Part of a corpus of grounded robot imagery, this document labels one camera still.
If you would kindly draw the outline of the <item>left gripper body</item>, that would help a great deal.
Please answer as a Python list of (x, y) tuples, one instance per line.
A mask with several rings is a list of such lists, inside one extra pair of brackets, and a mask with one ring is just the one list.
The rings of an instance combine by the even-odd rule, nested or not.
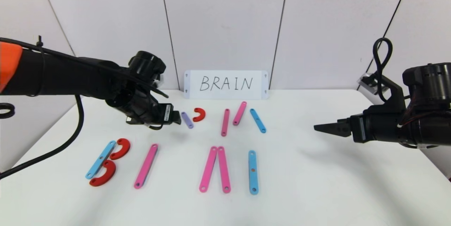
[(172, 104), (161, 103), (153, 96), (135, 96), (136, 122), (147, 126), (171, 124)]

